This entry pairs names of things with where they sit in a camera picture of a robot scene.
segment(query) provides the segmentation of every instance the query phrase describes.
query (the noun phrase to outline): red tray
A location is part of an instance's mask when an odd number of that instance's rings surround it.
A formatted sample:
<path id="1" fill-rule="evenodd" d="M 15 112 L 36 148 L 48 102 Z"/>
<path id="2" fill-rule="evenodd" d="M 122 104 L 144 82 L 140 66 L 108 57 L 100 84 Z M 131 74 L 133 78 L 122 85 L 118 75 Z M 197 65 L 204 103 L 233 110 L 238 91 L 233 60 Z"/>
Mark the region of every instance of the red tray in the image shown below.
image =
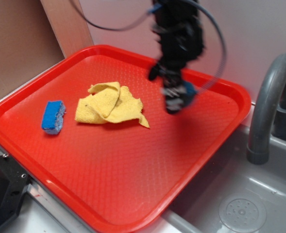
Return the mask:
<path id="1" fill-rule="evenodd" d="M 100 232 L 134 232 L 153 222 L 248 114 L 249 94 L 220 80 L 194 104 L 166 113 L 161 80 L 147 80 L 154 60 L 110 46 L 72 55 L 0 103 L 0 144 L 87 224 Z M 183 71 L 200 86 L 211 77 Z M 91 84 L 118 81 L 141 98 L 137 120 L 81 124 L 78 100 Z M 61 132 L 41 121 L 48 101 L 67 108 Z"/>

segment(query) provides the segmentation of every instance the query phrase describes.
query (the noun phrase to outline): sink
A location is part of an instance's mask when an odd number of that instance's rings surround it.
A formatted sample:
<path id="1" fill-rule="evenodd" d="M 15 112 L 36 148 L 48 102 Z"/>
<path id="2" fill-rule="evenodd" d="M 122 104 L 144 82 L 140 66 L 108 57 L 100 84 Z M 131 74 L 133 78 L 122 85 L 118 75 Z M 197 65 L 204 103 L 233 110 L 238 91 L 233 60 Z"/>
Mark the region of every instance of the sink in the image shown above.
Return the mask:
<path id="1" fill-rule="evenodd" d="M 240 126 L 170 205 L 188 232 L 286 233 L 286 142 L 271 137 L 269 161 L 254 165 L 248 134 Z"/>

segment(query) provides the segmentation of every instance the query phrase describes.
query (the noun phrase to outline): yellow towel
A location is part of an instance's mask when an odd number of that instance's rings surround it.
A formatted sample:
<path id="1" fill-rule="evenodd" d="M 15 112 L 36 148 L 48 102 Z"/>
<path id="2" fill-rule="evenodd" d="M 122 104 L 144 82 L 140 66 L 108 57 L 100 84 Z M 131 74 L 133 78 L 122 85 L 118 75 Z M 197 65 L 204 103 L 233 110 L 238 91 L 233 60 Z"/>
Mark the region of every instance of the yellow towel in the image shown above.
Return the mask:
<path id="1" fill-rule="evenodd" d="M 149 123 L 141 113 L 143 103 L 135 99 L 127 86 L 120 87 L 118 82 L 91 85 L 90 95 L 80 99 L 75 120 L 81 123 L 104 124 L 120 123 L 138 119 L 142 126 Z"/>

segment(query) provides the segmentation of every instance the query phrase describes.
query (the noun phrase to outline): sink drain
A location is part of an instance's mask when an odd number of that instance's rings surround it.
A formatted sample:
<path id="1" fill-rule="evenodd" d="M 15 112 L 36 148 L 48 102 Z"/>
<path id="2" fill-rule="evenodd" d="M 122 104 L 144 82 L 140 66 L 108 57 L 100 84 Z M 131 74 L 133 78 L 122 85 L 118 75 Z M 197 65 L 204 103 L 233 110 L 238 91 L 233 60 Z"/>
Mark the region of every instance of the sink drain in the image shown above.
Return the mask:
<path id="1" fill-rule="evenodd" d="M 225 198 L 219 206 L 222 223 L 237 233 L 253 233 L 266 221 L 266 209 L 254 196 L 233 194 Z"/>

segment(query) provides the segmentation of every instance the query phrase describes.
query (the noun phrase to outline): blue sponge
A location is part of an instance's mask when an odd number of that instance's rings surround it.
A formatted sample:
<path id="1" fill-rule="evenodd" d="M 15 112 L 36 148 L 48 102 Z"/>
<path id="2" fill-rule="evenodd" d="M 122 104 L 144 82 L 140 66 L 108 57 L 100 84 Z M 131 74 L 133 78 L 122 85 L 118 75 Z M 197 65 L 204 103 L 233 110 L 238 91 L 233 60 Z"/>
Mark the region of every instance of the blue sponge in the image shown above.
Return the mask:
<path id="1" fill-rule="evenodd" d="M 184 80 L 183 85 L 186 88 L 186 94 L 184 96 L 184 107 L 187 107 L 192 103 L 195 95 L 197 94 L 197 91 L 195 90 L 193 84 L 188 81 Z"/>
<path id="2" fill-rule="evenodd" d="M 41 128 L 48 134 L 58 134 L 63 127 L 65 106 L 62 101 L 49 101 L 42 119 Z"/>

